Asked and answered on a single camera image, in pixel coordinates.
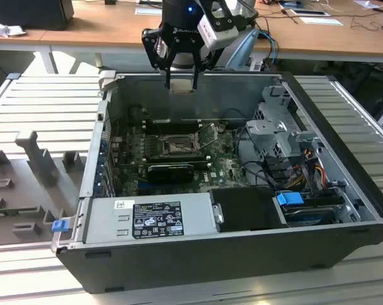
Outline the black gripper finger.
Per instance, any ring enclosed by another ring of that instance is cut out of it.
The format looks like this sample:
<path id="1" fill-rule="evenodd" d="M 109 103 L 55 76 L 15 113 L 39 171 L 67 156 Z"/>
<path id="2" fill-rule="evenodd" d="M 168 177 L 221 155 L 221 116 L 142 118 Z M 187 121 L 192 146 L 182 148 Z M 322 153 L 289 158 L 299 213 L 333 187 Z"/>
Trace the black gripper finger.
<path id="1" fill-rule="evenodd" d="M 159 41 L 166 45 L 167 52 L 164 57 L 157 53 L 156 45 Z M 169 33 L 169 28 L 144 29 L 142 43 L 152 67 L 166 73 L 165 87 L 170 89 L 171 65 L 178 52 L 178 36 Z"/>
<path id="2" fill-rule="evenodd" d="M 198 77 L 201 72 L 205 70 L 212 70 L 222 53 L 224 52 L 224 48 L 220 48 L 214 51 L 209 51 L 208 55 L 205 58 L 201 58 L 201 49 L 205 47 L 204 41 L 200 38 L 197 39 L 196 42 L 192 46 L 192 57 L 194 61 L 194 74 L 192 81 L 192 89 L 197 90 L 198 87 Z"/>

